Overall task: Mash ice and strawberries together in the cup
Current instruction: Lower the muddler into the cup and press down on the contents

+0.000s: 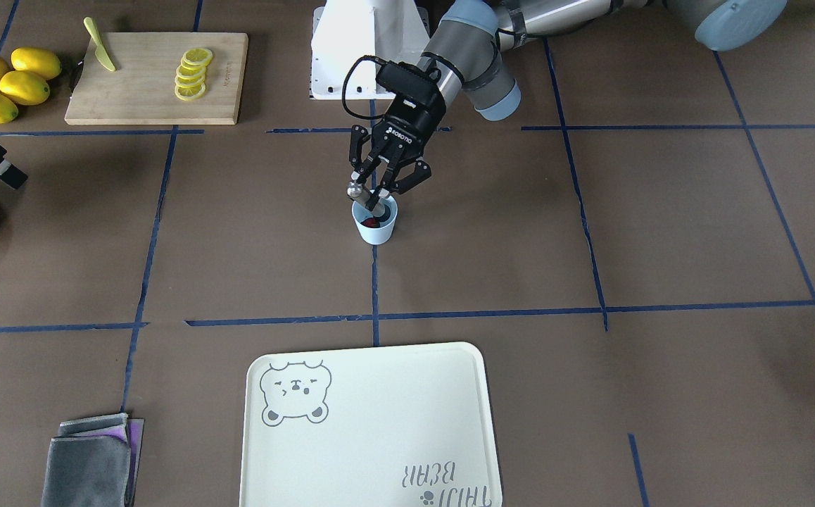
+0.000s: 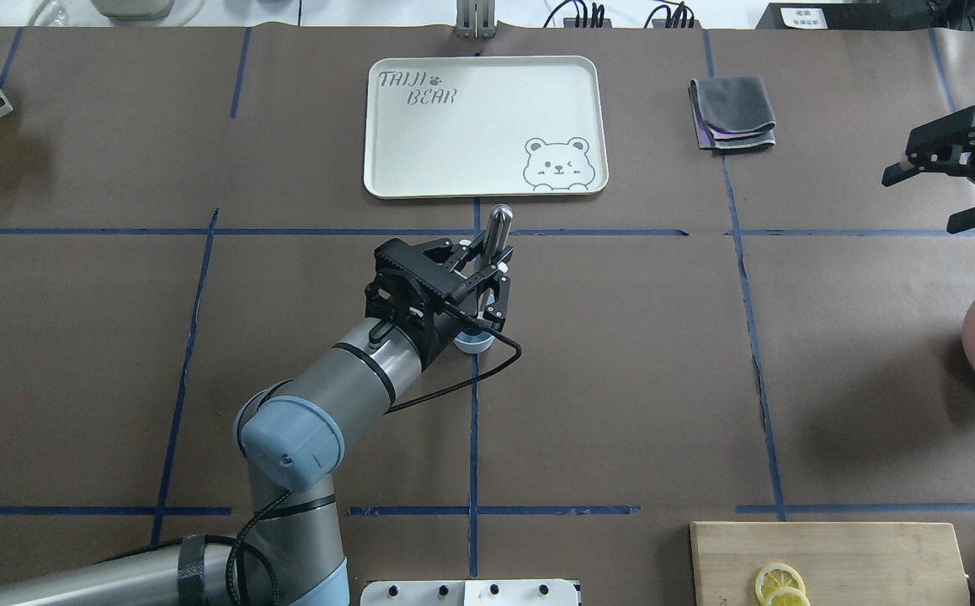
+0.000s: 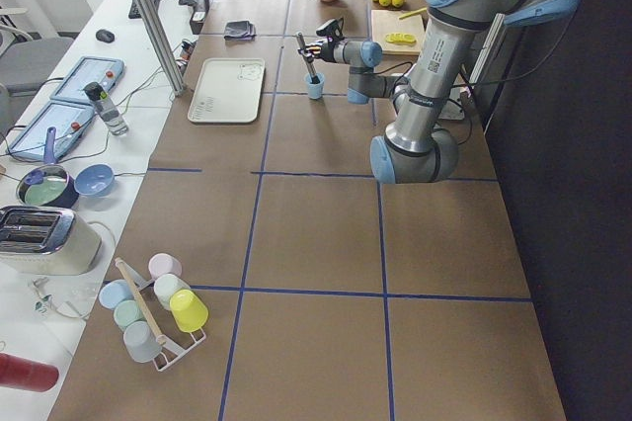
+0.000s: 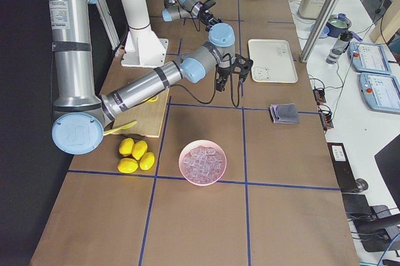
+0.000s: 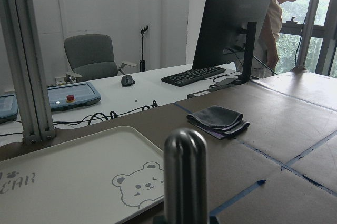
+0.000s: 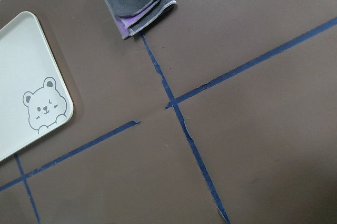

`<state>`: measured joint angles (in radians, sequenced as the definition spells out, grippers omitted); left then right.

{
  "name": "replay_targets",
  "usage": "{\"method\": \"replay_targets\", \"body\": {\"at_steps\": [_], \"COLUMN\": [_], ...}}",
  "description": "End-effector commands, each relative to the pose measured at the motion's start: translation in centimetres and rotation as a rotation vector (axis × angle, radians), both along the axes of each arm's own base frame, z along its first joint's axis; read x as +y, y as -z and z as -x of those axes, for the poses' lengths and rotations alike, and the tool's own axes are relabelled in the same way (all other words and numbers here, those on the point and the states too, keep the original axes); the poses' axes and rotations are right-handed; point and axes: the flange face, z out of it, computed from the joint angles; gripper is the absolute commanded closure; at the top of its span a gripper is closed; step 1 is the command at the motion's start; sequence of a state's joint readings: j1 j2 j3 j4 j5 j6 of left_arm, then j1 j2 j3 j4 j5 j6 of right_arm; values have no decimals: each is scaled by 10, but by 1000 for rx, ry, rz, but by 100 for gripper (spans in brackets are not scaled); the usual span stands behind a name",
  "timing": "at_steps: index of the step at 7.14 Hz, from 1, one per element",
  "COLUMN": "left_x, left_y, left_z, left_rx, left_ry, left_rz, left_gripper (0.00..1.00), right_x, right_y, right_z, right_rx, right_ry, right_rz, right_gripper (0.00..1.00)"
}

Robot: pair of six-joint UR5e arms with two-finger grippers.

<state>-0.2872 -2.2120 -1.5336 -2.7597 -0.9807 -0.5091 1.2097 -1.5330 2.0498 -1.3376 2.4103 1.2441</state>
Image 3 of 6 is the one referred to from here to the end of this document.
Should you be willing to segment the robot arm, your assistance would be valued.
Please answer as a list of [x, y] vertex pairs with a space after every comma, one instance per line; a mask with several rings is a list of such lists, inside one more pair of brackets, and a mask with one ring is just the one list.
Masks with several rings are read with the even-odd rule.
[[382, 76], [375, 67], [381, 46], [352, 41], [342, 21], [330, 20], [318, 41], [301, 44], [305, 63], [316, 59], [349, 66], [348, 100], [364, 104], [389, 98], [396, 120], [370, 145], [374, 177], [382, 184], [430, 183], [450, 176], [458, 163], [458, 144], [437, 119], [475, 36], [502, 14], [509, 27], [530, 26], [573, 13], [580, 0], [425, 0], [429, 22], [416, 64], [402, 77]]

